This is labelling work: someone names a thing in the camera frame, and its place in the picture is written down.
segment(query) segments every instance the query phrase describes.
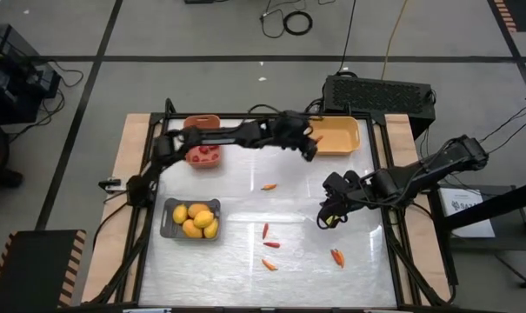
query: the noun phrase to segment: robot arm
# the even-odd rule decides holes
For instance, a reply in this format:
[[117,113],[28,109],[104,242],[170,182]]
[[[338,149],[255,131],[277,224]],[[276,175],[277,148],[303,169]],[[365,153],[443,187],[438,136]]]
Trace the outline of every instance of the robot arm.
[[196,146],[236,144],[248,149],[267,145],[299,149],[302,157],[310,162],[316,154],[316,141],[309,138],[310,130],[309,118],[290,110],[276,118],[258,119],[231,128],[200,130],[193,126],[170,130],[155,140],[151,161],[141,175],[132,176],[127,182],[128,203],[145,206],[152,201],[152,185],[160,173],[184,160],[187,152]]
[[323,187],[327,199],[318,213],[321,229],[335,228],[348,221],[347,214],[367,206],[406,207],[417,193],[430,188],[453,172],[480,170],[489,155],[475,138],[461,136],[450,139],[434,155],[407,166],[377,170],[359,177],[349,170],[343,176],[333,172]]

